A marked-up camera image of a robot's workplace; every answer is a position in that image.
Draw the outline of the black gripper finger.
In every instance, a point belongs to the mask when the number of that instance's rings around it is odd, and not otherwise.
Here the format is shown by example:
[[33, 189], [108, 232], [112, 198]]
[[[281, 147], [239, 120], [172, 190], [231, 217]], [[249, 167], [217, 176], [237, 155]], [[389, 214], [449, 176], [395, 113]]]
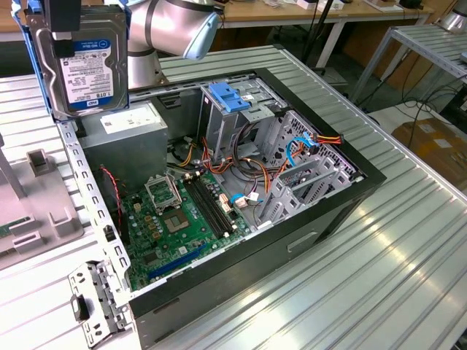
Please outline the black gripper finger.
[[72, 33], [80, 29], [80, 0], [45, 0], [43, 13], [52, 35], [52, 49], [56, 58], [74, 56]]

